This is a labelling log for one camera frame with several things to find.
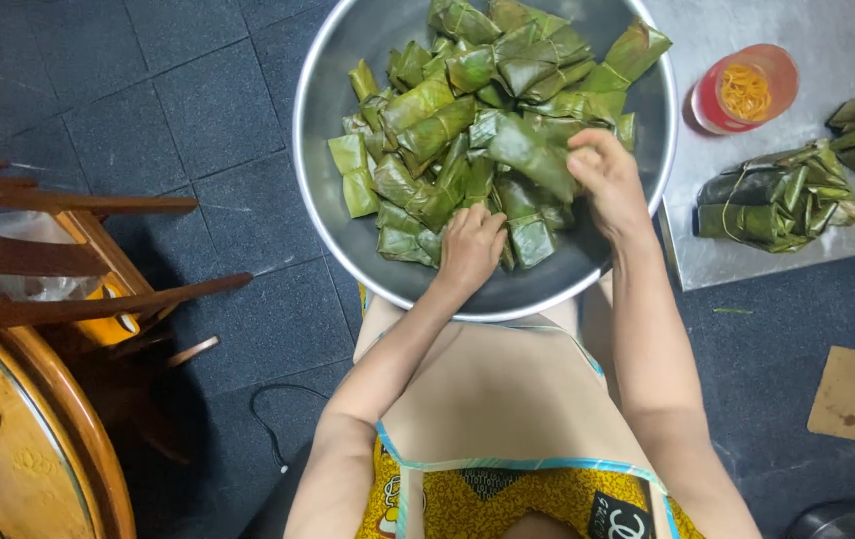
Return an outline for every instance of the woman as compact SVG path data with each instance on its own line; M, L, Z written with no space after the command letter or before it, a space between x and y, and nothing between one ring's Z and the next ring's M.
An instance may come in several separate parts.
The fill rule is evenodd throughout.
M476 204L409 312L372 329L390 311L373 303L361 340L384 332L321 414L286 538L760 537L710 442L636 162L601 129L569 144L613 250L620 410L546 318L451 322L506 239L505 216Z

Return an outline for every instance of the woman's left hand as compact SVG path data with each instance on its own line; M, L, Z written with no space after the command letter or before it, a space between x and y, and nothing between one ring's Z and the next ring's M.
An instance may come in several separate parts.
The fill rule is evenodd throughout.
M458 210L447 224L434 283L467 301L497 269L507 240L507 230L500 227L506 220L502 213L491 215L483 202Z

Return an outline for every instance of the stainless steel table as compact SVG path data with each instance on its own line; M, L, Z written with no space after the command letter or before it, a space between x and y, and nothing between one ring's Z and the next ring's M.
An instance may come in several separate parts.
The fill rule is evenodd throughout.
M684 118L660 208L668 255L684 290L855 255L855 225L830 227L790 254L694 236L697 192L722 169L824 136L824 123L855 97L855 0L646 0L670 51ZM693 85L715 61L754 43L787 49L800 72L793 106L768 125L727 137L701 134L689 112ZM850 173L855 190L855 174Z

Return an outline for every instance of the bowl rim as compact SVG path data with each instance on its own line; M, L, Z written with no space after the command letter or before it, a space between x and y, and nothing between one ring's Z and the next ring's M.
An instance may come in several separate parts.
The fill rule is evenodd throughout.
M307 174L305 171L303 147L301 144L301 121L306 107L307 82L310 75L314 72L318 57L321 55L321 50L324 49L330 39L330 35L334 28L336 28L338 23L340 23L345 12L357 1L358 0L340 0L337 5L334 6L330 14L327 16L327 19L325 19L324 24L322 24L321 28L318 30L317 35L314 36L314 41L311 43L310 49L307 51L307 56L304 58L301 75L298 77L297 91L294 94L294 110L291 116L291 153L294 161L294 174L298 179L298 187L301 190L301 198L303 199L304 206L307 208L307 214L310 215L314 228L317 230L318 234L321 235L321 239L324 240L325 245L327 245L330 253L334 255L334 258L337 259L341 266L343 266L351 276L357 279L369 291L383 297L385 300L397 305L397 307L408 310L414 305L413 301L403 298L380 286L358 266L352 263L347 255L344 254L344 251L341 251L333 237L331 237L330 233L327 231L324 223L321 221L321 216L318 214L317 208L314 206L314 201L311 198L310 190L307 188ZM656 23L653 21L653 17L650 16L647 7L644 6L640 0L623 1L627 8L633 11L636 16L651 27L658 28ZM679 129L679 102L677 100L676 80L673 75L673 63L671 62L669 51L661 55L660 59L657 61L657 69L660 70L660 74L664 78L666 86L668 128L667 141L665 144L666 153L664 155L663 166L661 167L660 174L655 182L656 187L654 188L647 203L647 210L651 218L660 206L660 201L663 198L664 191L667 189L667 181L670 179L671 169L673 168L673 157L676 151L677 131ZM583 278L573 285L526 307L498 312L458 312L454 315L454 319L467 322L490 323L514 320L530 314L536 314L550 309L554 305L584 291L587 287L597 282L601 275L609 270L609 268L610 259L608 258L602 266L583 276Z

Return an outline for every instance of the electrical cord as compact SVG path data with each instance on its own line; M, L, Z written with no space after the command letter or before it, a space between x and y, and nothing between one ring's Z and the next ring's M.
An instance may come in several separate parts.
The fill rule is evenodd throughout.
M310 393L315 397L319 397L324 399L325 401L330 400L324 393L320 391L316 391L311 389L310 387L298 386L297 384L267 384L261 387L258 387L251 393L251 399L248 401L248 410L251 410L251 415L253 415L254 419L261 423L261 426L265 428L267 435L271 438L271 454L274 457L274 462L281 468L281 473L287 472L287 462L285 458L281 455L281 445L278 443L278 436L274 433L274 429L271 429L267 426L267 423L258 415L258 411L254 409L254 402L262 393L270 390L270 389L298 389L300 391L304 391L306 393Z

